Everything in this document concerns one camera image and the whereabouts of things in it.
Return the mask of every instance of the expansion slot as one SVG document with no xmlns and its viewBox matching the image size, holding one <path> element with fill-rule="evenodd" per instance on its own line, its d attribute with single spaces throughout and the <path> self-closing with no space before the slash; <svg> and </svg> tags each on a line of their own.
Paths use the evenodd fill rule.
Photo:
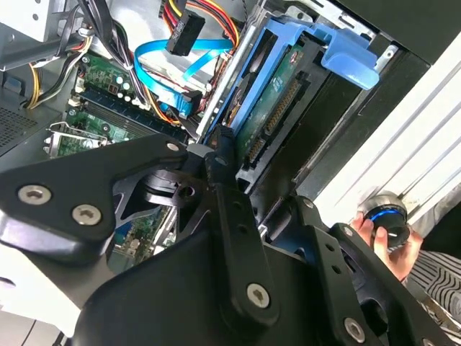
<svg viewBox="0 0 461 346">
<path fill-rule="evenodd" d="M 136 137 L 148 136 L 155 133 L 155 131 L 151 130 L 150 128 L 146 128 L 123 117 L 120 117 L 112 111 L 106 110 L 105 108 L 100 107 L 99 105 L 96 105 L 92 102 L 88 102 L 88 104 L 85 106 L 85 109 L 89 114 L 94 115 L 102 120 L 106 120 L 108 123 L 112 123 L 119 128 L 124 128 L 127 132 L 132 133 Z"/>
</svg>

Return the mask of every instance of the computer component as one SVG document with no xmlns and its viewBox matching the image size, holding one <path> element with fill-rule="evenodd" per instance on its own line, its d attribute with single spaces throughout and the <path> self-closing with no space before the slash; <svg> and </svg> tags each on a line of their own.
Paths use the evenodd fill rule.
<svg viewBox="0 0 461 346">
<path fill-rule="evenodd" d="M 188 56 L 204 25 L 204 18 L 184 10 L 168 40 L 166 50 L 176 56 Z"/>
</svg>

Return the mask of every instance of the blue ring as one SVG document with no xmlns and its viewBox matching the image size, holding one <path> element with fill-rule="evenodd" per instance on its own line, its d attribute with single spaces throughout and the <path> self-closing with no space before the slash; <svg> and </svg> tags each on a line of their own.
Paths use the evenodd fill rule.
<svg viewBox="0 0 461 346">
<path fill-rule="evenodd" d="M 376 220 L 377 218 L 379 218 L 380 216 L 383 216 L 383 215 L 386 215 L 386 214 L 401 214 L 398 210 L 396 209 L 388 209 L 388 210 L 383 210 L 383 211 L 380 211 L 378 214 L 372 216 L 370 218 L 371 221 L 374 221 Z"/>
</svg>

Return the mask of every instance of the screw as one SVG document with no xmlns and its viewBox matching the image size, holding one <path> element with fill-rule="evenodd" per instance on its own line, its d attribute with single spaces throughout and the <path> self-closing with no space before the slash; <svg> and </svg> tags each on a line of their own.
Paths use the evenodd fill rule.
<svg viewBox="0 0 461 346">
<path fill-rule="evenodd" d="M 344 233 L 348 236 L 353 236 L 354 232 L 347 226 L 344 227 Z"/>
<path fill-rule="evenodd" d="M 257 283 L 250 283 L 248 285 L 246 295 L 250 302 L 261 309 L 268 307 L 271 301 L 266 289 Z"/>
<path fill-rule="evenodd" d="M 225 159 L 223 159 L 221 156 L 216 156 L 215 160 L 216 160 L 217 163 L 222 164 L 223 166 L 228 165 L 228 163 L 225 161 Z"/>
<path fill-rule="evenodd" d="M 19 189 L 17 197 L 30 205 L 42 205 L 51 199 L 51 191 L 40 185 L 26 185 Z"/>
<path fill-rule="evenodd" d="M 179 147 L 176 144 L 167 143 L 166 146 L 168 147 L 168 149 L 170 149 L 172 151 L 179 151 Z"/>
<path fill-rule="evenodd" d="M 434 343 L 429 339 L 423 339 L 424 346 L 435 346 Z"/>
<path fill-rule="evenodd" d="M 314 208 L 314 203 L 312 203 L 311 200 L 307 199 L 307 198 L 304 198 L 304 205 L 310 209 Z"/>
<path fill-rule="evenodd" d="M 72 210 L 72 217 L 83 226 L 94 226 L 101 221 L 102 214 L 90 204 L 82 204 Z"/>
<path fill-rule="evenodd" d="M 344 326 L 346 327 L 347 334 L 349 334 L 352 339 L 357 341 L 359 344 L 363 344 L 365 342 L 365 333 L 355 319 L 347 317 L 344 320 Z"/>
</svg>

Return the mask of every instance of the metal grille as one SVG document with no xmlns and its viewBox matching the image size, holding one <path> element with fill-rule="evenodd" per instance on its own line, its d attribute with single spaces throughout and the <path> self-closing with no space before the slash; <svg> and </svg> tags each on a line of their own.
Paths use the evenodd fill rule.
<svg viewBox="0 0 461 346">
<path fill-rule="evenodd" d="M 34 120 L 0 107 L 0 148 L 16 140 L 26 130 L 36 125 Z"/>
</svg>

